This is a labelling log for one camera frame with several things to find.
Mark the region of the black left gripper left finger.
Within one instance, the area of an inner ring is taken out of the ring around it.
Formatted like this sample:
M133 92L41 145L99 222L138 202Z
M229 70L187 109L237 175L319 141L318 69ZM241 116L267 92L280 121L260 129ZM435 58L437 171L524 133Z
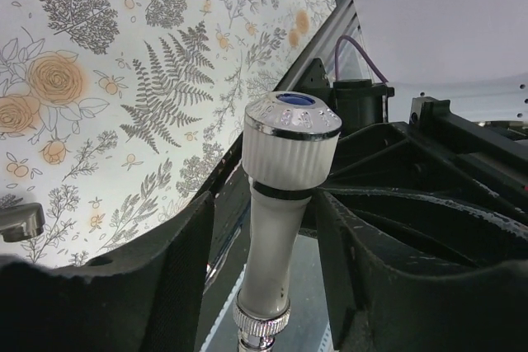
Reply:
M214 215L206 192L81 266L2 256L2 350L193 350Z

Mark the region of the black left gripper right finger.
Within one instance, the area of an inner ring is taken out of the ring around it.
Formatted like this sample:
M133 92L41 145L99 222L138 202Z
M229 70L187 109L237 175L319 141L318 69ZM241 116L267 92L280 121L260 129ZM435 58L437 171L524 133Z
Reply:
M459 199L321 189L315 219L340 351L524 351L527 227Z

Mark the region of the white water faucet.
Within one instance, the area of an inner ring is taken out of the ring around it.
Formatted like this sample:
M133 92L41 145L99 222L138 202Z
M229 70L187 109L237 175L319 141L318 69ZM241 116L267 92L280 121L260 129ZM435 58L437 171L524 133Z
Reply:
M341 119L300 92L245 108L242 167L251 193L250 247L233 305L238 350L270 351L290 319L290 261L314 190L328 178Z

